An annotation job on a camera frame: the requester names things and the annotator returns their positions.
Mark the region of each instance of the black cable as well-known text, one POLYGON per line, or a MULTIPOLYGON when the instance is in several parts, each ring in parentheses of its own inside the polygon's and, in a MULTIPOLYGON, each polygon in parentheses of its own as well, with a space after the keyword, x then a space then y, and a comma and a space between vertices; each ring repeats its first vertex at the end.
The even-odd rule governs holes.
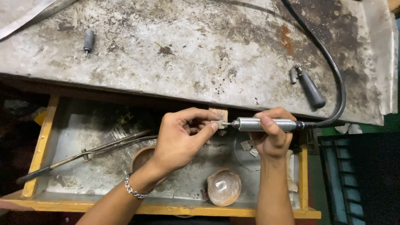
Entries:
POLYGON ((294 11, 292 5, 290 4, 289 0, 282 0, 283 5, 286 9, 290 12, 290 14, 294 17, 294 19, 299 23, 299 25, 303 28, 306 32, 307 36, 312 40, 312 42, 317 46, 317 48, 321 51, 322 55, 327 60, 329 66, 332 69, 333 76, 335 76, 339 90, 339 99, 340 105, 337 107, 334 114, 332 114, 328 119, 321 121, 321 122, 304 122, 305 127, 323 127, 326 125, 330 125, 335 122, 339 117, 342 115, 344 108, 346 107, 346 88, 343 83, 342 76, 340 75, 338 66, 336 65, 335 61, 332 59, 332 56, 329 54, 328 50, 322 44, 322 42, 318 39, 318 37, 312 32, 308 26, 304 23, 304 21, 299 17, 299 15, 294 11))

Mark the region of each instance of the stained metal surface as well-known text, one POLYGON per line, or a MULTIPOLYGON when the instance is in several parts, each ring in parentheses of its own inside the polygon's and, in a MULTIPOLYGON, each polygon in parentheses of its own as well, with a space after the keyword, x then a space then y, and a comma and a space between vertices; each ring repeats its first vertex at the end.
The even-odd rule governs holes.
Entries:
MULTIPOLYGON (((28 0, 20 1, 13 15, 27 10, 28 0)), ((1 4, 11 9, 13 1, 1 4)), ((386 0, 293 4, 343 74, 341 119, 382 125, 382 115, 397 112, 397 28, 386 0)), ((0 27, 13 18, 0 16, 0 27)), ((0 51, 0 72, 72 86, 253 110, 283 106, 320 118, 336 104, 329 66, 279 0, 79 0, 0 42, 0 51), (96 41, 86 58, 88 27, 96 41), (290 84, 296 63, 326 97, 324 108, 312 111, 301 86, 290 84)))
MULTIPOLYGON (((82 148, 90 149, 134 133, 139 120, 134 124, 118 125, 116 119, 126 114, 124 107, 85 100, 60 101, 54 118, 49 164, 79 153, 82 148)), ((206 187, 207 177, 221 168, 235 171, 242 182, 241 194, 233 207, 256 207, 260 172, 248 172, 234 160, 233 141, 237 132, 230 129, 227 135, 215 135, 211 145, 204 146, 186 167, 167 176, 156 187, 147 203, 168 205, 212 205, 203 203, 201 189, 206 187)), ((92 160, 83 163, 76 160, 55 168, 48 177, 40 180, 37 199, 79 199, 95 201, 124 179, 133 155, 142 147, 155 145, 156 141, 143 141, 111 152, 91 155, 92 160)), ((298 157, 291 161, 292 177, 298 183, 298 157)), ((298 194, 291 193, 293 208, 299 208, 298 194)))

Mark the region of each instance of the left hand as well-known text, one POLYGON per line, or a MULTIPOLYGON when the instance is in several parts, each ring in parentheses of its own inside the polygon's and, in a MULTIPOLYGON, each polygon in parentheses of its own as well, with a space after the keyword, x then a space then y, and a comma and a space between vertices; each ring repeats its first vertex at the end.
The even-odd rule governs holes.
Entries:
POLYGON ((192 161, 218 129, 217 123, 210 122, 217 120, 219 117, 211 111, 198 108, 164 115, 154 155, 148 161, 158 171, 160 179, 192 161))

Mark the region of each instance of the yellow wooden frame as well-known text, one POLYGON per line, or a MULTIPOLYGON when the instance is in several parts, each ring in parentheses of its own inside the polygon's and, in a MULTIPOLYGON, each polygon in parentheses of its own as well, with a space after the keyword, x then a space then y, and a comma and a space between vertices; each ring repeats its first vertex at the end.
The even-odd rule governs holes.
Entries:
MULTIPOLYGON (((52 122, 58 105, 58 96, 50 98, 47 116, 42 125, 40 136, 33 155, 29 172, 39 169, 47 155, 48 140, 51 139, 52 122)), ((299 155, 299 198, 300 208, 293 210, 297 219, 320 219, 321 212, 308 207, 308 176, 307 176, 307 144, 301 144, 302 152, 299 155)), ((35 199, 38 187, 37 179, 25 183, 24 189, 6 195, 0 199, 0 208, 12 210, 37 210, 37 211, 66 211, 86 212, 96 202, 94 201, 41 201, 35 199)), ((161 215, 204 215, 204 216, 234 216, 234 217, 255 217, 256 210, 249 208, 233 207, 187 207, 174 205, 159 205, 143 203, 136 212, 137 214, 161 214, 161 215)))

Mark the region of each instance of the workbench surface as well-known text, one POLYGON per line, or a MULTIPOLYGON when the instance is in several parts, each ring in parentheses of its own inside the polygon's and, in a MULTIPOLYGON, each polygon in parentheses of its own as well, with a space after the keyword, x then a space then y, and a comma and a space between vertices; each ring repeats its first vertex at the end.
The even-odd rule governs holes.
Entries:
MULTIPOLYGON (((40 1, 3 0, 0 28, 40 1)), ((397 112, 397 28, 386 0, 293 5, 342 72, 341 119, 382 125, 384 114, 397 112)), ((283 106, 320 118, 337 101, 325 59, 275 0, 78 0, 1 41, 0 52, 2 73, 69 86, 252 110, 283 106), (96 38, 85 57, 87 28, 96 38), (312 111, 300 84, 290 84, 297 62, 326 97, 323 109, 312 111)))

